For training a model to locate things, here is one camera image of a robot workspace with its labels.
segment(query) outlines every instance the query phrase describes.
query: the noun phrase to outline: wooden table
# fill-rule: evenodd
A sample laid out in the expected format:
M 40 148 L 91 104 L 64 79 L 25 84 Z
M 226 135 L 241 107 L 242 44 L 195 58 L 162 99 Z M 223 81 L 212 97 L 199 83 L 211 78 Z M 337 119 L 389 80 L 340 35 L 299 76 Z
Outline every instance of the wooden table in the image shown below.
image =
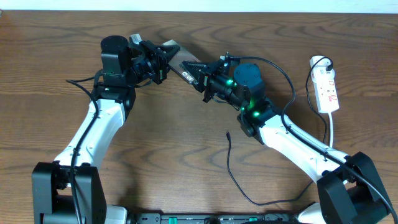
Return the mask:
M 306 101 L 308 60 L 331 57 L 340 99 L 334 145 L 369 155 L 398 209 L 397 29 L 396 15 L 3 12 L 0 223 L 32 223 L 31 172 L 65 148 L 86 115 L 88 97 L 65 79 L 102 68 L 102 38 L 135 33 L 157 44 L 174 39 L 203 61 L 229 51 L 275 62 L 297 89 L 289 116 L 317 138 L 323 124 Z M 291 97 L 286 80 L 261 66 L 267 95 L 283 106 Z M 226 170 L 226 130 L 231 169 L 253 200 L 295 197 L 310 179 L 282 154 L 247 138 L 230 106 L 202 99 L 172 72 L 163 84 L 137 90 L 100 170 L 108 203 L 165 213 L 252 213 L 299 210 L 318 200 L 312 185 L 295 203 L 255 207 L 246 201 Z M 383 223 L 392 223 L 391 216 Z

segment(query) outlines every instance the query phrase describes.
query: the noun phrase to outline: power outlet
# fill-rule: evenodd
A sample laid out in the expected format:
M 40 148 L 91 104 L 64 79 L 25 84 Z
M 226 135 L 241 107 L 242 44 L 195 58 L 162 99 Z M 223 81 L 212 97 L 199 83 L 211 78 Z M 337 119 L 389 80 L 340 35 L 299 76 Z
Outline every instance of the power outlet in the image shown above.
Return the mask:
M 323 58 L 323 56 L 312 57 L 310 66 L 312 67 L 321 58 Z M 319 113 L 331 113 L 339 108 L 334 79 L 335 70 L 326 70 L 326 67 L 330 64 L 331 61 L 325 58 L 317 63 L 311 73 Z

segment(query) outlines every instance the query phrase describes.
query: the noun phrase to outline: power strip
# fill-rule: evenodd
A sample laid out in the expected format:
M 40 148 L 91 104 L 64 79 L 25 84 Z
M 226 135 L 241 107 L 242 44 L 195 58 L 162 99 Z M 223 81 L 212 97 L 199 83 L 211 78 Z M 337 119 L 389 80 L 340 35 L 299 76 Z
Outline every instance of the power strip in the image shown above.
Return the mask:
M 311 68 L 321 58 L 323 56 L 312 57 L 310 60 Z M 324 58 L 315 65 L 311 72 L 319 113 L 331 113 L 339 108 L 335 85 L 335 70 L 326 70 L 331 63 L 329 59 Z

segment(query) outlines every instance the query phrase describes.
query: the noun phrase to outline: wood grain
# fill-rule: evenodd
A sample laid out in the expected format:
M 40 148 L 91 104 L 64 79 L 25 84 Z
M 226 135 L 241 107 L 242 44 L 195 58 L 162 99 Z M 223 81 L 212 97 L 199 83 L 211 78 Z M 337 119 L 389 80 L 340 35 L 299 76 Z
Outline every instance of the wood grain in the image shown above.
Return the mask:
M 268 58 L 297 89 L 289 116 L 315 137 L 323 126 L 310 113 L 304 81 L 316 54 L 334 60 L 340 110 L 335 146 L 369 155 L 398 208 L 398 16 L 370 14 L 6 11 L 0 18 L 0 223 L 32 223 L 31 172 L 52 161 L 85 117 L 88 99 L 66 78 L 101 68 L 100 41 L 140 33 L 174 39 L 204 61 L 226 51 Z M 267 94 L 290 98 L 283 76 L 261 65 Z M 137 90 L 137 100 L 100 170 L 108 203 L 165 213 L 299 210 L 318 200 L 315 186 L 299 202 L 255 207 L 294 197 L 309 178 L 273 149 L 247 138 L 228 105 L 202 102 L 173 73 L 162 85 Z M 392 223 L 387 217 L 383 223 Z

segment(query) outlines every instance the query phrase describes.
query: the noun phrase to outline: white background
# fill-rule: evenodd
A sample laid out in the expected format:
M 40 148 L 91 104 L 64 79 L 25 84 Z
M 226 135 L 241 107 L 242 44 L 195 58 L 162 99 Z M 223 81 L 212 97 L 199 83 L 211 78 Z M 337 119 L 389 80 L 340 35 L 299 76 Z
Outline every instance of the white background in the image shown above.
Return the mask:
M 398 13 L 398 0 L 0 0 L 0 9 Z

